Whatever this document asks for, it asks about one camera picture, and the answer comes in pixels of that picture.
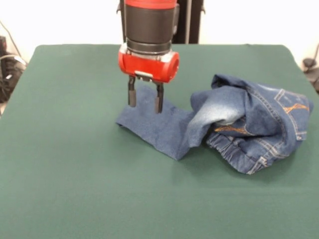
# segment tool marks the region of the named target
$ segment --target jeans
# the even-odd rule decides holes
[[[238,172],[253,174],[288,157],[307,138],[313,103],[305,96],[218,74],[211,89],[190,98],[187,112],[164,99],[155,114],[156,92],[137,88],[137,106],[126,106],[116,123],[180,160],[190,148],[216,149]]]

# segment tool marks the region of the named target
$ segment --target green table cover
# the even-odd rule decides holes
[[[165,97],[180,108],[216,73],[314,101],[298,151],[251,176],[207,147],[174,161],[119,128],[118,50],[36,49],[0,120],[1,239],[319,238],[318,96],[287,48],[174,46],[180,68]]]

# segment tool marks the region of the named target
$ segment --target orange stitching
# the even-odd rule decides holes
[[[216,128],[215,131],[216,131],[216,132],[221,132],[221,131],[236,131],[236,132],[244,133],[244,134],[247,134],[247,133],[248,133],[245,128],[234,128],[234,127],[232,127],[232,126],[223,126],[223,127],[220,127],[220,128]]]
[[[292,107],[284,107],[284,110],[287,114],[289,114],[291,111],[295,110],[295,109],[305,109],[307,111],[309,111],[309,107],[304,106],[302,104],[294,104],[294,106]]]

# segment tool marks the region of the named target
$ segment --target white wall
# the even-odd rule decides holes
[[[1,1],[0,19],[26,60],[40,44],[122,42],[118,0]],[[205,8],[201,44],[283,44],[301,66],[319,42],[319,0],[205,0]]]

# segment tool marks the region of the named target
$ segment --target elastic waistband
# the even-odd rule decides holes
[[[239,146],[222,134],[212,133],[206,144],[215,148],[222,157],[238,172],[254,174],[264,167],[260,159],[249,157]]]

